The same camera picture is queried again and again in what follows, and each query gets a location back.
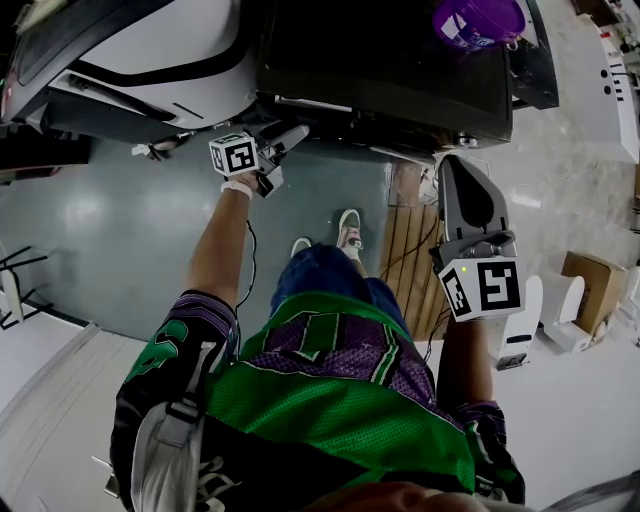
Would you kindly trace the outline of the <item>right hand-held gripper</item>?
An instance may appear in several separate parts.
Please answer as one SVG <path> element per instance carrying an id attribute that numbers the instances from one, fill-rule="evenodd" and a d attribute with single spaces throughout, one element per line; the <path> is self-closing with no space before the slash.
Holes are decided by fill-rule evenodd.
<path id="1" fill-rule="evenodd" d="M 430 253 L 452 318 L 466 322 L 522 311 L 523 278 L 502 192 L 477 165 L 452 154 L 442 159 L 438 181 L 448 241 Z"/>

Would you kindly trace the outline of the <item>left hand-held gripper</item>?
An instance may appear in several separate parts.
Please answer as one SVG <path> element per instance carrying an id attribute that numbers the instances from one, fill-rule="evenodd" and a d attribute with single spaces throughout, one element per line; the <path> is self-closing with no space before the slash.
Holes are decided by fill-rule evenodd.
<path id="1" fill-rule="evenodd" d="M 280 162 L 310 132 L 306 124 L 290 129 L 288 123 L 272 123 L 258 133 L 258 142 L 246 132 L 232 133 L 209 142 L 213 168 L 226 179 L 254 172 L 258 194 L 271 196 L 283 183 Z"/>

